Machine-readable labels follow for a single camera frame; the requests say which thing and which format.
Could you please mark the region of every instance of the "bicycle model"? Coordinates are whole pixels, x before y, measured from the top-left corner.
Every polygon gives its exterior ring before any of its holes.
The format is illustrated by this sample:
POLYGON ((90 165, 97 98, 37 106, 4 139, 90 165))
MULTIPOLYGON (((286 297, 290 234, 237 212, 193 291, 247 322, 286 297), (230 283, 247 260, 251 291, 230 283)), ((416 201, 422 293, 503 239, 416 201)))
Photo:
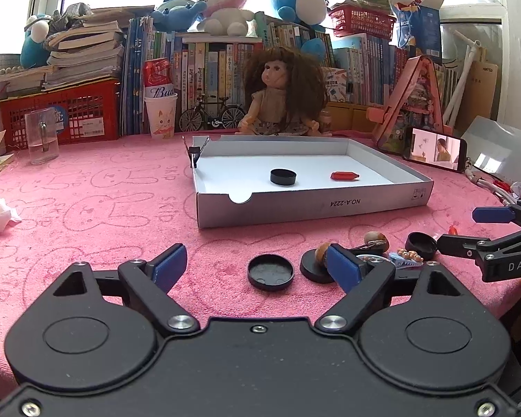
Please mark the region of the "bicycle model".
POLYGON ((184 111, 179 118, 179 129, 182 132, 196 132, 200 129, 212 128, 237 128, 237 124, 245 111, 239 105, 226 105, 229 97, 219 97, 219 101, 204 101, 204 94, 197 98, 197 105, 184 111), (210 115, 206 105, 220 105, 216 117, 210 115))

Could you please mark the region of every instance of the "smartphone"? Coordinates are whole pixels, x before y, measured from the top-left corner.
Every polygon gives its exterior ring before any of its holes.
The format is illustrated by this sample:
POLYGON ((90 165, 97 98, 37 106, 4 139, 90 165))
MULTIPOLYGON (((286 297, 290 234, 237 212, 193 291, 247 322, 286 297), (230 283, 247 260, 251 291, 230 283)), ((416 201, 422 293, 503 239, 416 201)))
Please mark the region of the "smartphone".
POLYGON ((464 172, 467 142, 461 138, 409 126, 406 129, 403 158, 443 170, 464 172))

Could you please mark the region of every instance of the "small bottle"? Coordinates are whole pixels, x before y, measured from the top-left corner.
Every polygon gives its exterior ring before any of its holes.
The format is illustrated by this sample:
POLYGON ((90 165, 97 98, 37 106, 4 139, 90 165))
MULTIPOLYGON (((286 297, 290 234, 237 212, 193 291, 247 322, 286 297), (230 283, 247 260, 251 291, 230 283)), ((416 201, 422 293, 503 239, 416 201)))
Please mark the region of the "small bottle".
POLYGON ((330 116, 330 112, 327 109, 322 110, 321 113, 318 115, 318 123, 320 125, 318 131, 320 131, 321 133, 328 133, 330 131, 332 125, 332 117, 330 116))

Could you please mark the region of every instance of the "doll hair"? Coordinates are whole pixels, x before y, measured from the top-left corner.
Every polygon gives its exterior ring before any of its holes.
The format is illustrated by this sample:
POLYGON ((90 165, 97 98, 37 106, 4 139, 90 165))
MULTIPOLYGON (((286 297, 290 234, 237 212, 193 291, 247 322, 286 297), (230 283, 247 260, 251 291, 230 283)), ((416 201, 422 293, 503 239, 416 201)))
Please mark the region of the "doll hair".
POLYGON ((282 61, 286 65, 286 110, 289 120, 304 116, 317 121, 328 103, 322 69, 315 57, 285 47, 257 50, 247 61, 243 74, 246 108, 251 105, 251 95, 266 88, 261 75, 264 65, 270 61, 282 61))

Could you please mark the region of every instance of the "pink and white bunny plush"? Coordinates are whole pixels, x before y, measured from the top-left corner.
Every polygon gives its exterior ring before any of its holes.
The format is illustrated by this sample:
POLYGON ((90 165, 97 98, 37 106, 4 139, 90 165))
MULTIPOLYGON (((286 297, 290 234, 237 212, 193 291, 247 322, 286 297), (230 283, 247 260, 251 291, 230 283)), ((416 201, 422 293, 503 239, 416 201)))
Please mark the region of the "pink and white bunny plush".
POLYGON ((243 5, 247 0, 204 0, 207 9, 203 12, 203 21, 197 29, 214 36, 246 36, 249 30, 248 20, 253 20, 253 12, 243 5))

